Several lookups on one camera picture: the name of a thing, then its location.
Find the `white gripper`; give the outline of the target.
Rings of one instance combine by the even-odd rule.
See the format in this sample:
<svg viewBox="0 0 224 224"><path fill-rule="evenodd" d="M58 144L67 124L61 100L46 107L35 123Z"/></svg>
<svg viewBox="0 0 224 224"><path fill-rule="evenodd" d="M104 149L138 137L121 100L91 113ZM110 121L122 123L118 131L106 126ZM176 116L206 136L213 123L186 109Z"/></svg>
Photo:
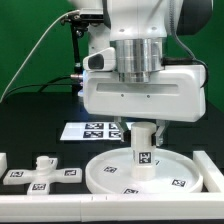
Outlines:
<svg viewBox="0 0 224 224"><path fill-rule="evenodd" d="M86 71L84 107L89 114L120 116L114 123L122 142L131 140L122 117L157 119L152 140L161 146L168 121L195 122L205 114L205 79L202 65L166 66L146 83L120 82L117 72Z"/></svg>

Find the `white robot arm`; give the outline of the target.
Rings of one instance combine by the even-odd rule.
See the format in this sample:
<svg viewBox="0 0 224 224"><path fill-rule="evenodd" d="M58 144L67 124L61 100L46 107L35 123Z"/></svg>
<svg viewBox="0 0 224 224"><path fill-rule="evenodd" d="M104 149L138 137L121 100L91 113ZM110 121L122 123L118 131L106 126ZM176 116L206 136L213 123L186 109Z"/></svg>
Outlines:
<svg viewBox="0 0 224 224"><path fill-rule="evenodd" d="M124 117L154 119L156 145L170 121L195 122L206 110L206 64L191 50L169 58L171 36L200 31L211 18L213 0L70 0L89 28L90 53L83 60L83 100L90 114L115 118L123 140L134 134Z"/></svg>

